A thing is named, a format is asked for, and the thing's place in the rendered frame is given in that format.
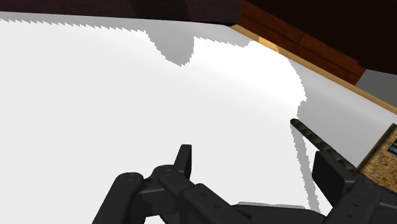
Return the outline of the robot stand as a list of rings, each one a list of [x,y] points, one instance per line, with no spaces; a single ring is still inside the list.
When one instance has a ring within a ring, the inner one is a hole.
[[[242,0],[0,0],[0,11],[239,23]]]

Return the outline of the dark mottled slender rod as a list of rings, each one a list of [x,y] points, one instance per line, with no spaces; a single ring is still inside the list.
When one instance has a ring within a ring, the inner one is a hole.
[[[352,165],[346,158],[332,148],[328,143],[321,139],[316,133],[308,128],[303,122],[296,118],[290,120],[294,126],[306,139],[308,139],[320,152],[329,154],[334,161],[340,163],[344,169],[349,172],[357,172],[357,168]]]

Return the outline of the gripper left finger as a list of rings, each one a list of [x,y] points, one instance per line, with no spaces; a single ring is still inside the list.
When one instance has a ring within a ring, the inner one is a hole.
[[[137,172],[116,177],[92,224],[144,224],[159,216],[165,224],[249,224],[249,219],[203,184],[190,181],[192,146],[180,146],[172,165],[148,178]]]

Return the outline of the gold speckled flat box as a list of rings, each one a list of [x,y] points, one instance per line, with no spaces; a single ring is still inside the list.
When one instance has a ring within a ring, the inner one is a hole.
[[[358,165],[358,171],[397,193],[397,124],[392,123]]]

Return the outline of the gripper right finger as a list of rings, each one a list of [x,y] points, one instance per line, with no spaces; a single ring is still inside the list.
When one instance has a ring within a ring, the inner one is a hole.
[[[397,193],[316,152],[312,179],[332,209],[322,224],[397,224]]]

